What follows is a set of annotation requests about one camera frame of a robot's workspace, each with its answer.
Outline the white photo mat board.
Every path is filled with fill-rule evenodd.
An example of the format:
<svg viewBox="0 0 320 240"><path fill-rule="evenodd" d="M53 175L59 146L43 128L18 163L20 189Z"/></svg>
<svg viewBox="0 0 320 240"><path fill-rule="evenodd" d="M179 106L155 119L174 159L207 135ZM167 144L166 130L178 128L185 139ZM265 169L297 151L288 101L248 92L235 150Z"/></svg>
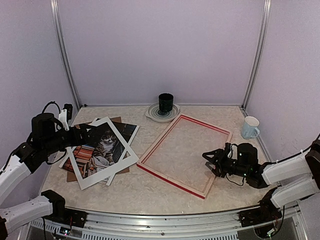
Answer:
<svg viewBox="0 0 320 240"><path fill-rule="evenodd" d="M115 174L127 170L138 161L131 148L139 126L104 117L90 123L96 126L93 144L71 147L61 169L73 173L81 190L97 183L109 186Z"/></svg>

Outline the red wooden picture frame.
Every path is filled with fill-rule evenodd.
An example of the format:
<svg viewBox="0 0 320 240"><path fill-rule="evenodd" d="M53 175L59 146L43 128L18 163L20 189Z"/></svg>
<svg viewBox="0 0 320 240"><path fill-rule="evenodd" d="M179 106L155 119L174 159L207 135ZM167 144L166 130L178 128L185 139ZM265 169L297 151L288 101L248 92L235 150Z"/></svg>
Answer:
<svg viewBox="0 0 320 240"><path fill-rule="evenodd" d="M222 149L232 131L179 114L144 153L137 166L198 198L205 199L215 175L202 154Z"/></svg>

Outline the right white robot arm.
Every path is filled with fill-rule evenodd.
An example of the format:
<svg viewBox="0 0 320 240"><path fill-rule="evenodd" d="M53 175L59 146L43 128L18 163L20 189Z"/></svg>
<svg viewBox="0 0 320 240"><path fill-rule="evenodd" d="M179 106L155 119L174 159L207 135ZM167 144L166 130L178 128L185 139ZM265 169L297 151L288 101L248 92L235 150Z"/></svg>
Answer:
<svg viewBox="0 0 320 240"><path fill-rule="evenodd" d="M320 140L305 150L275 162L259 164L258 150L250 143L229 143L224 148L204 152L206 166L219 178L235 175L255 189L264 189L293 177L287 185L269 190L259 207L239 213L242 225L249 226L281 218L283 207L320 191Z"/></svg>

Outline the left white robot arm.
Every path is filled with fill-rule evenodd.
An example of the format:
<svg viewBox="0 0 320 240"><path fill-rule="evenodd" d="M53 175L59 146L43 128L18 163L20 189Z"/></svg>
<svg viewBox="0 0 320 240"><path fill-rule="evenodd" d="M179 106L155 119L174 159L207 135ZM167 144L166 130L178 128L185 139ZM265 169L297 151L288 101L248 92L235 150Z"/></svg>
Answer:
<svg viewBox="0 0 320 240"><path fill-rule="evenodd" d="M28 176L33 174L49 156L89 144L96 133L96 127L85 123L79 127L68 125L68 113L43 112L31 120L31 133L27 140L14 149L0 170L0 201ZM70 211L65 199L53 190L43 191L36 198L19 205L0 210L0 238L6 239L17 228L38 218L48 217L61 223L70 221Z"/></svg>

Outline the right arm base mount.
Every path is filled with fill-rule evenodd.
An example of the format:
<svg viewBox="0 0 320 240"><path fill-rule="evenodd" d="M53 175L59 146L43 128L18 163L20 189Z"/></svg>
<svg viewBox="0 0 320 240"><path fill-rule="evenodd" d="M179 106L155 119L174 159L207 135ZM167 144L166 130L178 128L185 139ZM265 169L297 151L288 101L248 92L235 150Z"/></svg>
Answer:
<svg viewBox="0 0 320 240"><path fill-rule="evenodd" d="M284 206L282 207L282 210L280 210L274 206L270 199L266 198L259 202L259 207L240 211L238 216L242 227L271 222L270 224L255 227L253 229L257 237L266 240L271 239L280 231L285 216L283 213L284 210Z"/></svg>

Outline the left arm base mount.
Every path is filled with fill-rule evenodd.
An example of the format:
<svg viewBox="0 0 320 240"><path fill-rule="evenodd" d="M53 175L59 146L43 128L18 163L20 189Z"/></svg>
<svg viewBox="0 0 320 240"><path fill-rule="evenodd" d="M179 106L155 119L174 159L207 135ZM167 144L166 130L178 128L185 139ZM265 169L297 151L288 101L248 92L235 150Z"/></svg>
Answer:
<svg viewBox="0 0 320 240"><path fill-rule="evenodd" d="M46 220L68 225L70 227L84 228L88 213L81 210L64 208L53 210L53 213L45 216Z"/></svg>

